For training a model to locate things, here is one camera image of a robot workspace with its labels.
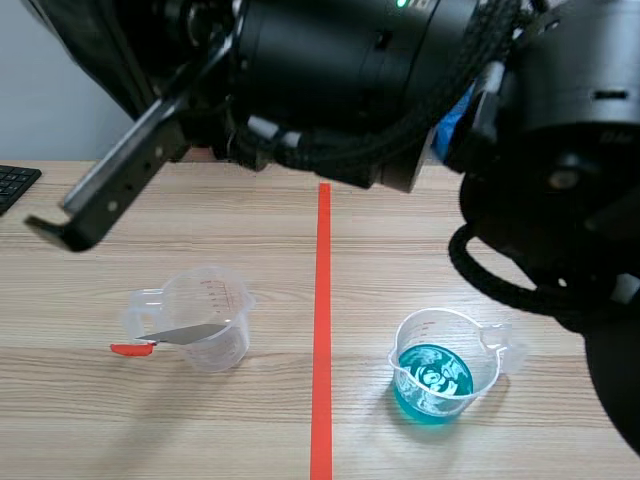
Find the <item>red tape line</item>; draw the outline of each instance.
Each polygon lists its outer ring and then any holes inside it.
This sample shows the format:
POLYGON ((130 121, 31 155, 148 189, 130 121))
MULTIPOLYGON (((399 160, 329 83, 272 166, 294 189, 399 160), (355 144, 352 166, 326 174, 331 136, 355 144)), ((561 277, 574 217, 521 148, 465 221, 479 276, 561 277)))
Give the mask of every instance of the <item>red tape line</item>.
POLYGON ((311 480, 333 477, 331 416, 331 185, 318 192, 316 308, 313 325, 311 480))

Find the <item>measuring cup with blue liquid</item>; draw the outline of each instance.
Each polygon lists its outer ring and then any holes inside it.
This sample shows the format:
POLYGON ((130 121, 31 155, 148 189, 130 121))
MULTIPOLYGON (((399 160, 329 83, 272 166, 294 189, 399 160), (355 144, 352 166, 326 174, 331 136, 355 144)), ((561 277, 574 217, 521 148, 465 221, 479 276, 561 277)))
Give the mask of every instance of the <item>measuring cup with blue liquid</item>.
POLYGON ((516 373, 526 354, 513 342, 510 324, 483 327, 446 308, 420 310, 398 327, 389 354, 394 394, 414 419, 448 423, 501 374, 516 373))

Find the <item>robotic arm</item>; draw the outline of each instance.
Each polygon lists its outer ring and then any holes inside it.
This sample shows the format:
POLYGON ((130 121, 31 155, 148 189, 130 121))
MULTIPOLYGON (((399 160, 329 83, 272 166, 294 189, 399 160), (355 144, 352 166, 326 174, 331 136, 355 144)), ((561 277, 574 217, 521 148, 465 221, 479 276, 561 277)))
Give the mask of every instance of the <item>robotic arm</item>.
POLYGON ((137 123, 68 194, 67 224, 27 223, 91 248, 192 144, 408 192, 427 132, 475 82, 447 159, 467 222, 453 264, 585 337, 600 400, 640 453, 640 1, 531 3, 29 0, 137 123), (474 237, 536 290, 486 271, 474 237))

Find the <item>plastic measuring cup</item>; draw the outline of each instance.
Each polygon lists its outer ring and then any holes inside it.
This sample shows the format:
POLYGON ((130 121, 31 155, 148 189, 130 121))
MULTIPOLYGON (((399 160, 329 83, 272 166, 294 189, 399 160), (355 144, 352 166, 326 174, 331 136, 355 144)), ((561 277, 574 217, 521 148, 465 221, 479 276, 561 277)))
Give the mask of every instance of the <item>plastic measuring cup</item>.
POLYGON ((515 373, 526 357, 513 344, 511 325, 482 327, 446 308, 409 315, 396 332, 389 353, 399 405, 425 423, 455 419, 488 392, 501 373, 515 373))
POLYGON ((147 333, 212 323, 215 335, 175 348, 193 368, 220 372, 238 363, 249 348, 248 314, 255 300, 242 279, 220 267, 201 267, 169 280, 164 287, 131 293, 122 323, 133 342, 147 333), (153 322, 145 332, 143 319, 153 322))

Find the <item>blue liquid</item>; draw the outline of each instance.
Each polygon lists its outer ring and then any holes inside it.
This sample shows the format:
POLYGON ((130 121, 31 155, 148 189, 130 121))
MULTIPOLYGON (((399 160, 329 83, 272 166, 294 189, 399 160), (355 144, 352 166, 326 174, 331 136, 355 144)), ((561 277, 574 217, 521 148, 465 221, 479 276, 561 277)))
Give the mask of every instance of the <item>blue liquid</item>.
MULTIPOLYGON (((469 367, 451 350, 438 345, 416 345, 398 358, 398 363, 425 387, 446 395, 473 393, 469 367)), ((447 423, 455 419, 460 400, 447 400, 431 395, 406 381, 402 375, 393 392, 400 407, 412 418, 424 423, 447 423)))

